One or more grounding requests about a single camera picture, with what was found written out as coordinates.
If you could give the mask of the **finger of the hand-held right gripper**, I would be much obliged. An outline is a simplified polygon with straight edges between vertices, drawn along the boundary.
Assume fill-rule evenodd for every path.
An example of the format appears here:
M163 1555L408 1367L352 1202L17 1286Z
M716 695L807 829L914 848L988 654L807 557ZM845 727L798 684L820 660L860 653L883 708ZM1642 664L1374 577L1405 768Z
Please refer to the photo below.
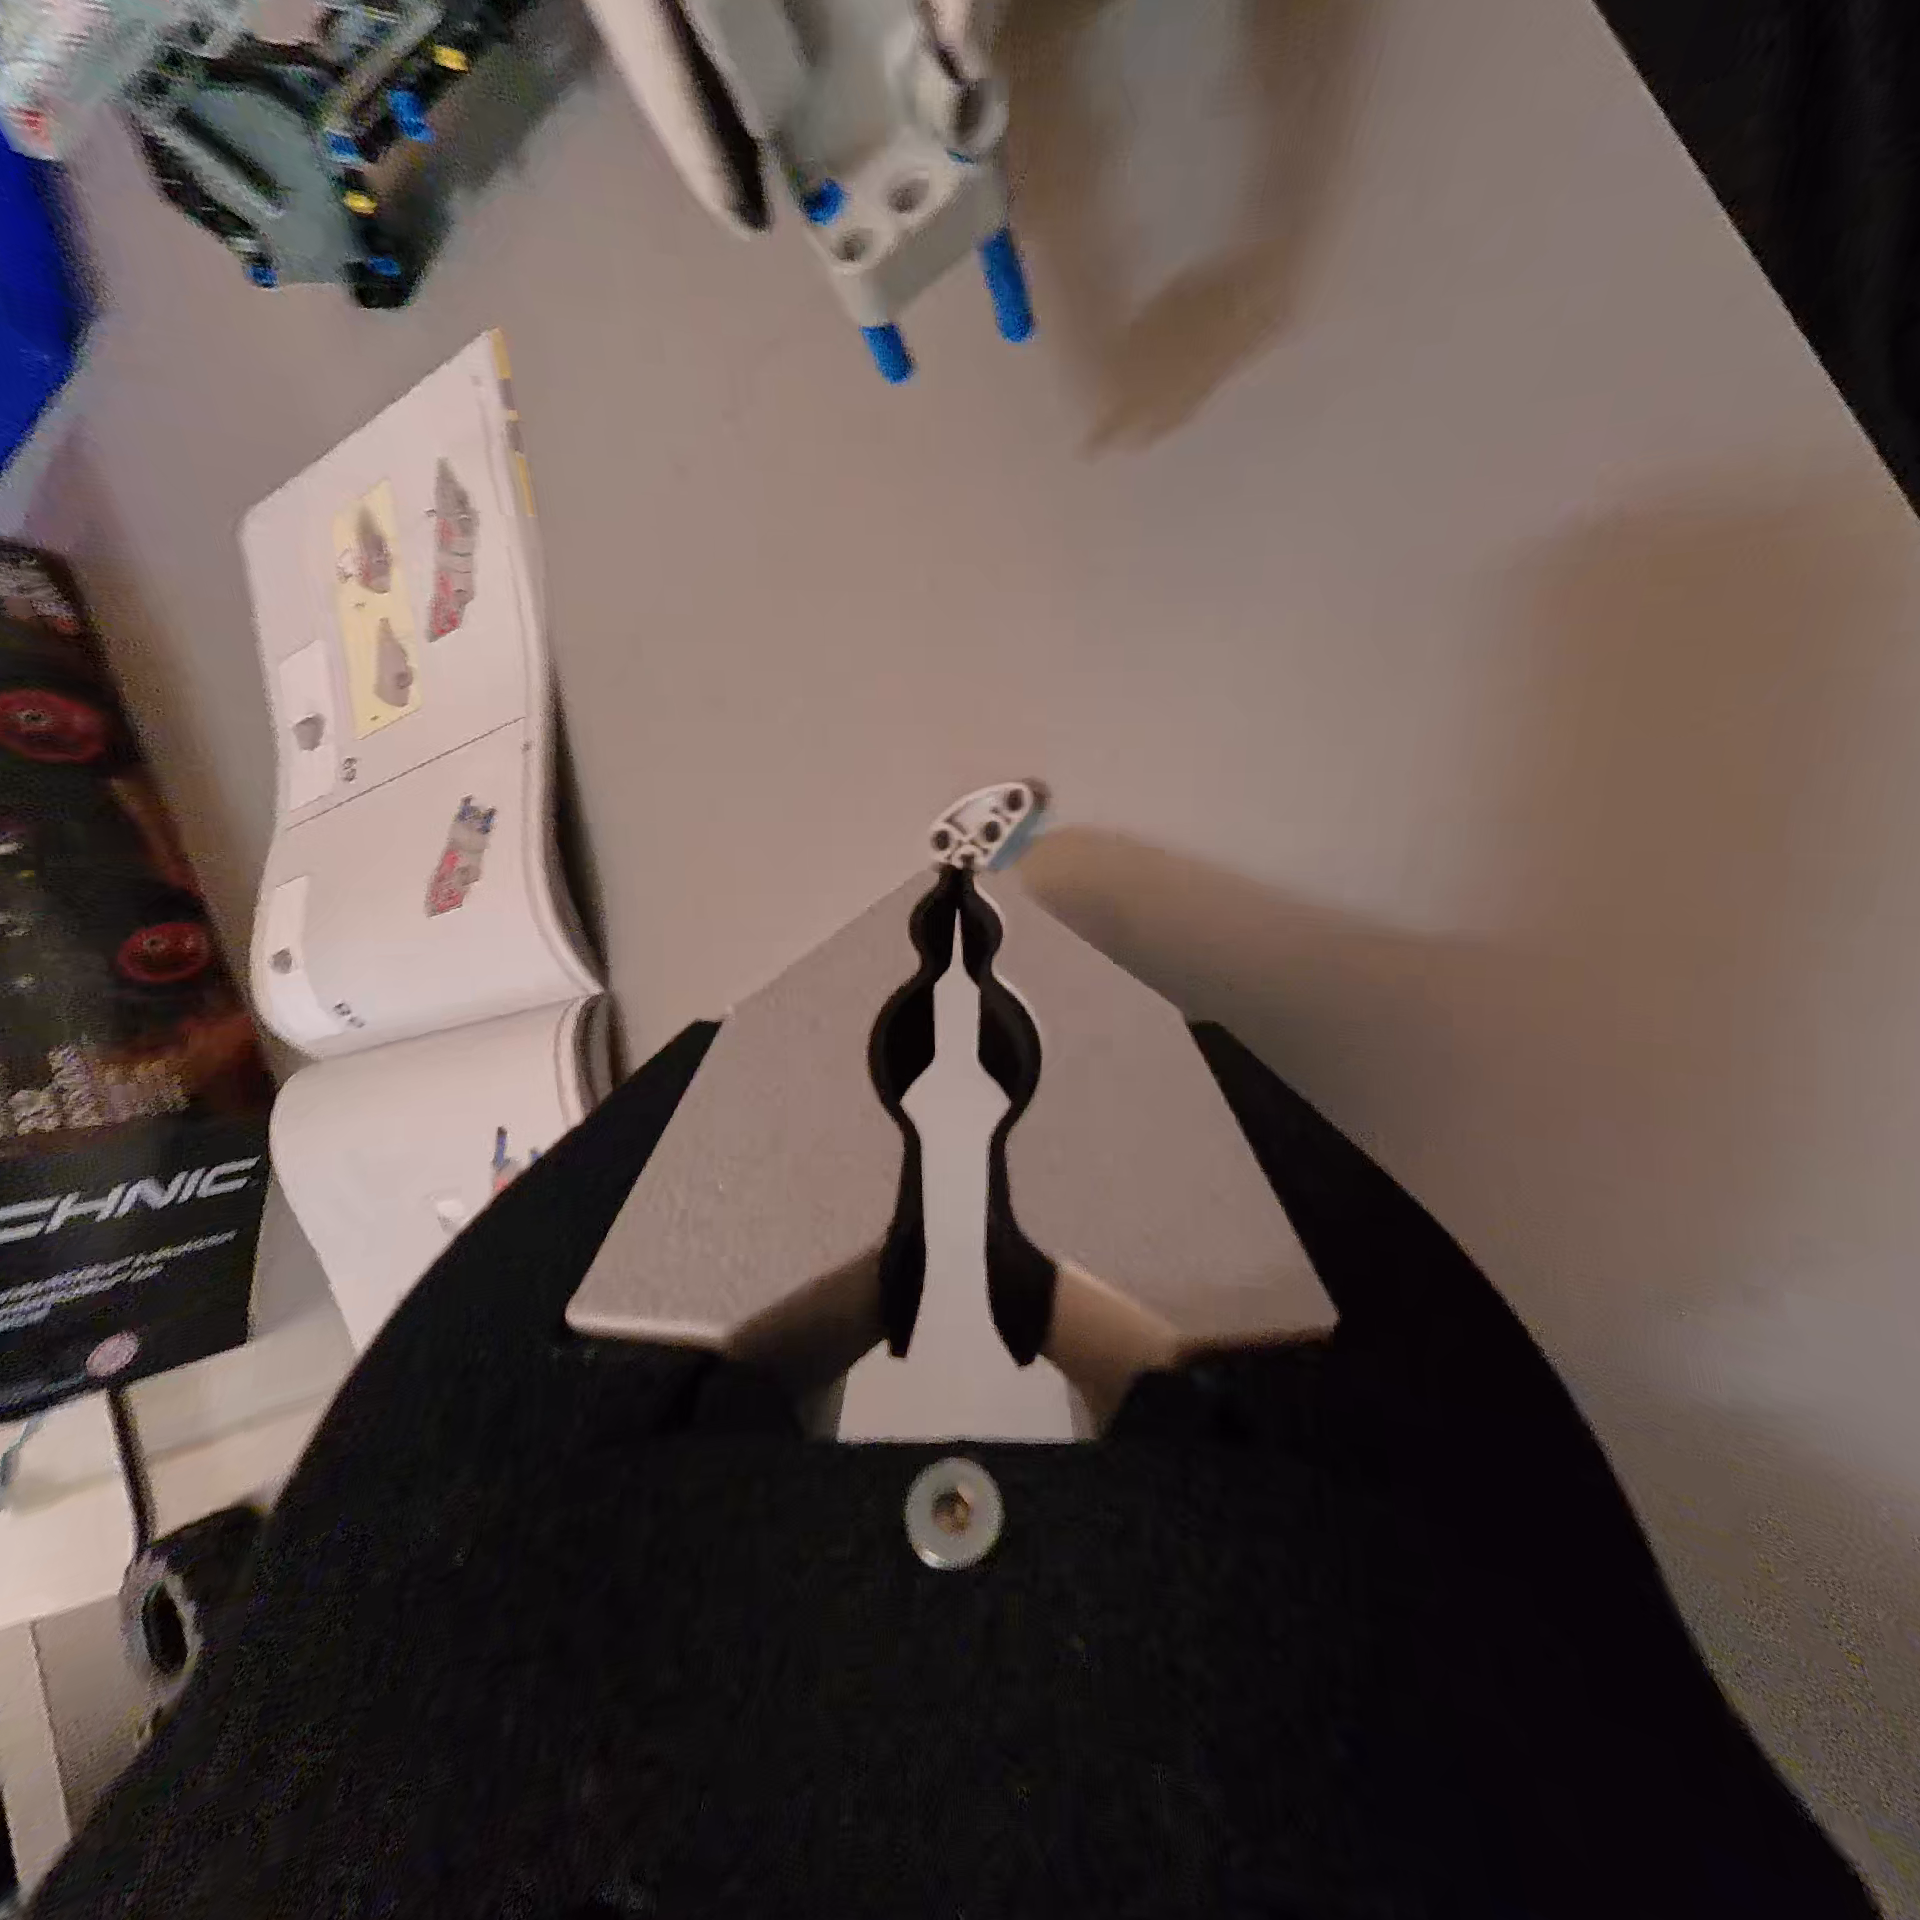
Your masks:
M964 163L995 154L1008 97L998 42L1009 2L916 2L916 112Z
M683 2L588 2L612 68L689 197L736 236L771 229L760 142Z

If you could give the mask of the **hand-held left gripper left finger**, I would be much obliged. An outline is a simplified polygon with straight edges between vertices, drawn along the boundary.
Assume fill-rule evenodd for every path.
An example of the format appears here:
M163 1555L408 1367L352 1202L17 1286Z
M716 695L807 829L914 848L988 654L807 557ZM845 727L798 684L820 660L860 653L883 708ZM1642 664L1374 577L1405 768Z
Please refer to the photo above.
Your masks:
M909 1340L950 873L909 877L719 1023L565 1307L568 1333L756 1371L804 1431Z

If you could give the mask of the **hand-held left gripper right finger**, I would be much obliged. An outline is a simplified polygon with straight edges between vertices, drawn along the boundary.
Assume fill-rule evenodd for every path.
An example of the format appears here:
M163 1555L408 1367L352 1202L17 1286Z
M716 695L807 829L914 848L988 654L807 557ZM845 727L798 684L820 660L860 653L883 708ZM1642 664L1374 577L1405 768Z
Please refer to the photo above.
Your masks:
M1018 877L964 877L958 927L1005 1097L982 1260L1013 1364L1046 1363L1099 1433L1142 1378L1325 1345L1328 1286L1180 1008Z

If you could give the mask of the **grey brick assembly blue pins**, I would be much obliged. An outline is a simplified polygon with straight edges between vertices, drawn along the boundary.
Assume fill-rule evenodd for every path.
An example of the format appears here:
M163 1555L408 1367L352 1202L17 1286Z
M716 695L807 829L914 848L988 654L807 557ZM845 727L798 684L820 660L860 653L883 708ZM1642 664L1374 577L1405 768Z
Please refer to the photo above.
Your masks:
M905 310L964 268L977 270L1001 341L1033 337L1004 138L991 157L964 160L924 126L916 2L706 2L689 13L883 383L914 375Z

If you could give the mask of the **small grey brick piece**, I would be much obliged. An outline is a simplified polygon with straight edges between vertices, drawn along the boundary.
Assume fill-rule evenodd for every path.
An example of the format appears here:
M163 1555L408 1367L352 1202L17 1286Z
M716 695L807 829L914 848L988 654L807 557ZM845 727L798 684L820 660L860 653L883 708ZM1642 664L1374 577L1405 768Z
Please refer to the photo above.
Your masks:
M995 780L964 792L928 825L928 860L937 871L1001 871L1041 826L1046 808L1041 780Z

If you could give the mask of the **partly built brick vehicle model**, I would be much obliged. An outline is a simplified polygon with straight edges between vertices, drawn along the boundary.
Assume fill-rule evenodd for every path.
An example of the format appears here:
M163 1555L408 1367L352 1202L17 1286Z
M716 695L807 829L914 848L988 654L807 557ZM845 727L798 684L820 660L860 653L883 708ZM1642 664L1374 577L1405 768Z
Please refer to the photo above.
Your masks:
M389 315L596 54L583 5L181 5L120 112L253 288Z

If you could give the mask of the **open instruction booklet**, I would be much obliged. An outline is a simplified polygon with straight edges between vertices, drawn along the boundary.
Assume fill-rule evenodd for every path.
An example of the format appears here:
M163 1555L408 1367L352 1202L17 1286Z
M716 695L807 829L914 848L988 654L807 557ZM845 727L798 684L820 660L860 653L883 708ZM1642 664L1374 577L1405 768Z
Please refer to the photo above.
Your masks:
M612 1091L563 868L559 701L505 337L259 501L240 553L275 792L251 1004L269 1158L354 1353Z

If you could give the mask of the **black toy set box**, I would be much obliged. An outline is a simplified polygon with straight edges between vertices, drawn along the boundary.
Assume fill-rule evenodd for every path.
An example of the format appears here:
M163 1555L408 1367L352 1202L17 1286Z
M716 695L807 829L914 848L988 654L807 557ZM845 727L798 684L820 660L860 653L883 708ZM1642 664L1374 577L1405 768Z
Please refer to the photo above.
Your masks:
M275 1088L73 572L1 546L1 1419L244 1345Z

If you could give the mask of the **blue plastic bin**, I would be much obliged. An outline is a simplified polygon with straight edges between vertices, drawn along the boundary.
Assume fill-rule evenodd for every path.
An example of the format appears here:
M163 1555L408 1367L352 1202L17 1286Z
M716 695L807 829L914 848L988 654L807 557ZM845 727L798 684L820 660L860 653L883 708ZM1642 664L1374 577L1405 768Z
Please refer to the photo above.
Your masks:
M65 170L1 142L1 469L82 368L98 315Z

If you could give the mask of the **black toy tyre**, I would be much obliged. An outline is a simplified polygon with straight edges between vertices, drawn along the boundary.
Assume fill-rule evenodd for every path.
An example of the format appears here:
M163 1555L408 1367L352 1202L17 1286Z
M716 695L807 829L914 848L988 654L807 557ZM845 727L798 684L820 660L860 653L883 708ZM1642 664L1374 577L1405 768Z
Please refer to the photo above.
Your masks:
M117 1589L132 1667L157 1702L180 1699L244 1592L268 1511L233 1502L140 1549Z

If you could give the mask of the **person's black clothing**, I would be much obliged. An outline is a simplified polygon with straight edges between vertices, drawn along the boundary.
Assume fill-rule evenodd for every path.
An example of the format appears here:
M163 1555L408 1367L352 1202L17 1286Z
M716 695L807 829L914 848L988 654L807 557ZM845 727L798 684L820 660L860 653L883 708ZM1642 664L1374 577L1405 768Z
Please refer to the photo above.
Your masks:
M1917 507L1917 6L1597 2Z

